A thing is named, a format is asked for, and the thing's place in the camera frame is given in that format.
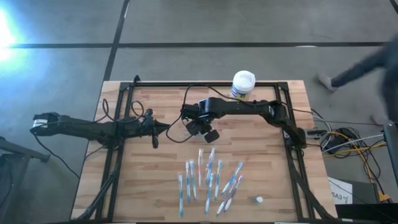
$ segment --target toothbrush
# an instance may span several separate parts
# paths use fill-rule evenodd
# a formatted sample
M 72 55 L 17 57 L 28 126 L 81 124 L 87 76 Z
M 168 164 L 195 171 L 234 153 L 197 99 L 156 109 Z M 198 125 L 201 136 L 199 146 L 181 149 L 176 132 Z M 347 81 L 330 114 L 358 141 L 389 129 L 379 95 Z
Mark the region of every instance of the toothbrush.
M 238 163 L 238 165 L 236 166 L 235 173 L 234 173 L 234 174 L 232 175 L 232 177 L 229 179 L 228 183 L 226 183 L 226 185 L 225 185 L 223 191 L 221 191 L 221 195 L 223 195 L 223 194 L 227 191 L 229 185 L 232 184 L 232 182 L 233 182 L 233 180 L 236 178 L 236 175 L 238 174 L 239 170 L 242 168 L 242 165 L 243 165 L 243 162 L 239 162 L 239 163 Z
M 199 156 L 198 156 L 198 178 L 199 178 L 199 187 L 201 187 L 201 173 L 200 167 L 203 165 L 203 149 L 199 149 Z
M 210 174 L 210 181 L 207 190 L 207 198 L 206 198 L 206 206 L 205 206 L 205 215 L 209 214 L 209 206 L 210 206 L 210 196 L 211 196 L 211 183 L 213 181 L 213 173 Z
M 187 181 L 187 202 L 191 202 L 191 189 L 189 188 L 189 162 L 185 162 L 185 180 Z
M 178 176 L 178 187 L 180 188 L 180 218 L 184 216 L 183 206 L 182 206 L 182 175 Z
M 216 178 L 216 190 L 214 192 L 214 200 L 218 198 L 218 185 L 220 184 L 220 169 L 223 165 L 223 161 L 221 159 L 218 160 L 218 167 L 217 167 L 217 178 Z
M 229 196 L 228 201 L 225 204 L 224 212 L 226 212 L 229 209 L 229 206 L 231 206 L 232 199 L 235 196 L 236 190 L 238 189 L 239 184 L 243 181 L 243 176 L 241 175 L 238 179 L 238 183 L 236 183 L 236 186 L 233 188 L 233 191 L 231 192 L 231 195 Z
M 234 189 L 233 186 L 235 185 L 235 183 L 236 183 L 236 180 L 233 180 L 232 181 L 232 187 L 230 188 L 230 190 L 228 192 L 228 195 L 225 196 L 225 198 L 224 198 L 223 202 L 221 203 L 220 207 L 218 207 L 216 216 L 218 216 L 221 213 L 221 211 L 224 209 L 226 203 L 228 202 L 229 195 L 231 194 L 232 190 Z
M 195 183 L 195 174 L 193 173 L 193 171 L 195 170 L 195 164 L 193 163 L 193 159 L 189 160 L 189 164 L 190 164 L 190 168 L 191 168 L 193 199 L 197 200 L 197 185 Z
M 211 173 L 211 167 L 213 166 L 213 159 L 214 159 L 214 153 L 215 153 L 215 148 L 211 150 L 210 156 L 209 156 L 209 163 L 208 163 L 208 169 L 207 169 L 207 175 L 206 175 L 206 184 L 209 184 L 210 181 L 210 173 Z

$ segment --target shoe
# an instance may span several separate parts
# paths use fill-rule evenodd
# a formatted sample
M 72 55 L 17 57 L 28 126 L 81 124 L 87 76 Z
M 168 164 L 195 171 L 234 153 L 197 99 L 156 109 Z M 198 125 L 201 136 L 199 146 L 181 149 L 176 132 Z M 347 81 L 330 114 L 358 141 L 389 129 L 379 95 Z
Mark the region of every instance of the shoe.
M 328 90 L 334 92 L 338 88 L 331 85 L 331 78 L 326 76 L 325 74 L 318 73 L 318 81 Z
M 375 125 L 393 124 L 394 123 L 387 118 L 383 118 L 379 114 L 372 114 L 370 119 L 371 119 L 372 123 Z

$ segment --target bright light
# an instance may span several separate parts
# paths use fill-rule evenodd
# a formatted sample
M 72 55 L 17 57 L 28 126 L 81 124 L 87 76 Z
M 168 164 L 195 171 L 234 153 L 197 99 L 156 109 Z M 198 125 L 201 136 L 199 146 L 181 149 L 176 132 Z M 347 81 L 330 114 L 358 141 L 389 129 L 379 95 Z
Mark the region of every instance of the bright light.
M 11 44 L 15 44 L 15 37 L 7 25 L 6 13 L 0 9 L 0 48 L 8 47 Z
M 0 48 L 0 61 L 7 60 L 11 57 L 11 50 L 12 49 Z

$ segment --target white sign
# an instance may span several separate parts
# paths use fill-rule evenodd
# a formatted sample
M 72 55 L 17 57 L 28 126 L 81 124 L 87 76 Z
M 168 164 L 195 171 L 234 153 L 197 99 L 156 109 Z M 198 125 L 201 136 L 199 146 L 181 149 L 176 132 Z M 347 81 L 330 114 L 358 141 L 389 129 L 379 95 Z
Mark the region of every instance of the white sign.
M 344 205 L 353 203 L 353 185 L 329 177 L 331 196 L 335 205 Z

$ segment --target white label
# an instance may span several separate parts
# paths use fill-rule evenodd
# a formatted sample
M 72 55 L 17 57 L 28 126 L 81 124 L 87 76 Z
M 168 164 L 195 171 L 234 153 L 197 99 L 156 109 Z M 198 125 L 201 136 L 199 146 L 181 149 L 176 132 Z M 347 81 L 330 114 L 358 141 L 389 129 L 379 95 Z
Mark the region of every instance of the white label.
M 36 119 L 36 120 L 33 122 L 33 128 L 36 127 L 36 126 L 43 125 L 43 124 L 47 124 L 47 120 L 46 120 L 46 119 Z
M 347 205 L 353 203 L 353 185 L 329 177 L 331 196 L 335 205 Z

